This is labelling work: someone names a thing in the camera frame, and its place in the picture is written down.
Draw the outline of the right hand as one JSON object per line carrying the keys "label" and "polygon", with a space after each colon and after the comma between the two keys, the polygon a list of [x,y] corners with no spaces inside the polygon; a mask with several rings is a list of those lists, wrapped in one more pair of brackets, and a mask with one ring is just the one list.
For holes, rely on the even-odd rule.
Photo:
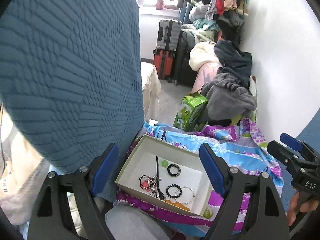
{"label": "right hand", "polygon": [[300,197],[300,192],[297,191],[290,200],[289,211],[286,214],[288,226],[291,226],[295,222],[296,215],[299,212],[308,213],[311,211],[315,211],[319,205],[319,200],[315,198],[308,200],[307,202],[304,202],[301,205],[298,205],[299,197]]}

